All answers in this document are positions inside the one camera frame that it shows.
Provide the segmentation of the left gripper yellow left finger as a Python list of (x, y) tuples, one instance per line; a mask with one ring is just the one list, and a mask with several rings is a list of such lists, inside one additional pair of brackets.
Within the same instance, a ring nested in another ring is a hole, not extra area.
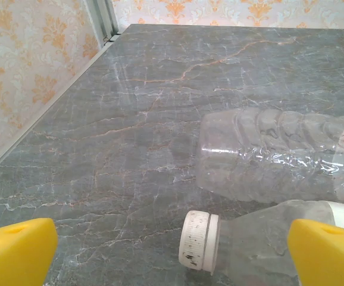
[(58, 244), (50, 218), (0, 228), (0, 285), (43, 285)]

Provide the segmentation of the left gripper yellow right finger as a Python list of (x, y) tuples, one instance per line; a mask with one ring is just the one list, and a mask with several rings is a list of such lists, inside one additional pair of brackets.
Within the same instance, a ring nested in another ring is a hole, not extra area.
[(343, 228), (296, 219), (287, 245), (302, 285), (344, 286)]

